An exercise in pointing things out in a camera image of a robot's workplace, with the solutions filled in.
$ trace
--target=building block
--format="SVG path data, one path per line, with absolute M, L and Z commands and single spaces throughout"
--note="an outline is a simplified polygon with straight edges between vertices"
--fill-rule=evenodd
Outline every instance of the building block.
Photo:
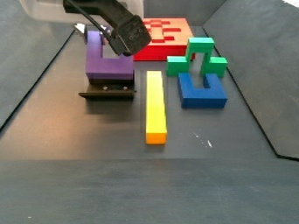
M 146 72 L 145 143 L 165 144 L 164 84 L 160 71 Z
M 222 74 L 228 66 L 228 62 L 225 58 L 209 57 L 209 60 L 201 64 L 202 64 L 200 69 L 201 75 L 213 73 L 213 74 L 217 74 L 218 77 L 222 77 Z
M 210 57 L 213 46 L 212 38 L 189 38 L 185 55 L 181 57 L 169 56 L 166 58 L 166 75 L 177 76 L 178 73 L 188 73 L 190 56 L 194 53 L 204 53 L 200 74 L 216 74 L 218 77 L 222 77 L 228 62 L 225 58 Z
M 98 31 L 88 31 L 85 72 L 89 80 L 132 80 L 134 77 L 133 57 L 120 55 L 116 59 L 102 58 L 102 40 Z
M 134 55 L 134 60 L 166 60 L 166 56 L 185 54 L 190 27 L 185 18 L 144 18 L 152 36 L 148 46 Z
M 202 77 L 204 88 L 194 88 L 188 73 L 178 74 L 181 107 L 185 109 L 222 109 L 228 100 L 220 78 L 214 73 Z
M 168 56 L 168 62 L 166 62 L 168 76 L 177 76 L 177 73 L 184 73 L 188 70 L 189 70 L 189 63 L 185 57 Z

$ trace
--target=gray wall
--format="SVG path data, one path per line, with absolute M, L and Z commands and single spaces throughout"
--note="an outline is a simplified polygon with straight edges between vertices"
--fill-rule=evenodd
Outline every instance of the gray wall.
M 299 10 L 281 0 L 228 0 L 202 27 L 276 153 L 299 158 Z
M 0 129 L 72 33 L 68 24 L 34 21 L 18 1 L 0 4 Z
M 144 0 L 148 18 L 186 18 L 190 25 L 202 25 L 226 0 Z

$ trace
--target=purple block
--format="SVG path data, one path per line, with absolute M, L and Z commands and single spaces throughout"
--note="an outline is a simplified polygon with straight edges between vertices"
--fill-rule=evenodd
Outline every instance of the purple block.
M 85 72 L 92 80 L 132 80 L 134 77 L 132 56 L 120 55 L 117 59 L 102 59 L 98 31 L 88 31 Z

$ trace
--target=blue block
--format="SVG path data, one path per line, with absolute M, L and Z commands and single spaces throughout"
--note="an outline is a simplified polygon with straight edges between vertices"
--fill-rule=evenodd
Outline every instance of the blue block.
M 206 73 L 202 78 L 204 88 L 194 88 L 189 73 L 178 73 L 178 93 L 181 107 L 185 109 L 222 109 L 228 100 L 220 78 Z

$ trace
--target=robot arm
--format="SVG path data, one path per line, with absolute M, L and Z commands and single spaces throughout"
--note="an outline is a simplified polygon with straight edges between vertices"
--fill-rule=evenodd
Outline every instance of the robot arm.
M 122 4 L 117 0 L 20 0 L 20 2 L 26 13 L 32 15 L 33 18 L 36 18 L 36 9 L 33 7 L 40 9 L 49 9 L 49 7 L 53 7 L 44 15 L 48 15 L 46 20 L 60 15 L 61 22 L 64 22 L 64 20 L 69 22 L 72 19 L 73 22 L 78 22 L 78 20 L 74 20 L 77 17 L 73 17 L 73 15 L 76 15 L 73 13 L 80 13 L 88 21 L 98 27 L 97 22 L 89 17 L 89 14 L 100 15 L 105 22 L 113 27 L 110 36 L 108 36 L 108 34 L 105 34 L 105 36 L 117 55 L 122 53 L 125 56 L 129 56 L 137 53 L 150 42 L 150 35 L 145 29 L 141 18 L 133 15 L 124 6 L 125 4 L 128 7 L 128 3 L 141 3 L 141 0 L 125 0 Z

